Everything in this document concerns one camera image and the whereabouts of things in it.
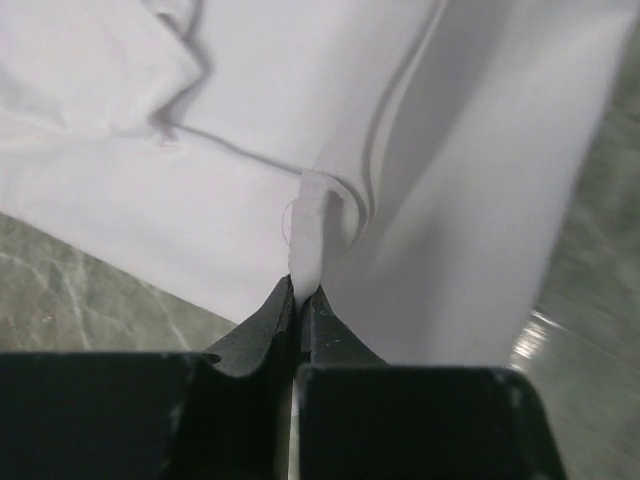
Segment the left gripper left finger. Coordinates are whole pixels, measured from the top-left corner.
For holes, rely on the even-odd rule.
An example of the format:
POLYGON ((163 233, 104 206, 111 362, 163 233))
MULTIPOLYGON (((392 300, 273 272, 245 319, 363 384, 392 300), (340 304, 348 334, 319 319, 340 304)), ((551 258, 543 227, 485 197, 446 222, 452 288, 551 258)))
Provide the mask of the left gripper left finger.
POLYGON ((199 352, 1 357, 5 479, 283 479, 294 300, 278 281, 199 352))

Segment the white t-shirt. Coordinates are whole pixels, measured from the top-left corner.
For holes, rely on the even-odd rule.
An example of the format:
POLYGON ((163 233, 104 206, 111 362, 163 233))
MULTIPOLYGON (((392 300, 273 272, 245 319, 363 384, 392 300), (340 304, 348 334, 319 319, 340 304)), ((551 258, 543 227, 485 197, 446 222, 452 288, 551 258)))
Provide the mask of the white t-shirt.
POLYGON ((231 321, 504 365, 635 1, 5 1, 1 210, 231 321))

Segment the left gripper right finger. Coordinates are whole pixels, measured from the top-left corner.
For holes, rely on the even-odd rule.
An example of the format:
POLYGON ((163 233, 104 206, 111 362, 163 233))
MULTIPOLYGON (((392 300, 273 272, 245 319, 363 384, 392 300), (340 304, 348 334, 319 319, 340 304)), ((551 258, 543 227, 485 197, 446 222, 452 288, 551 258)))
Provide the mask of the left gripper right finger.
POLYGON ((303 479, 563 479, 540 396, 499 367, 390 365, 317 290, 300 319, 303 479))

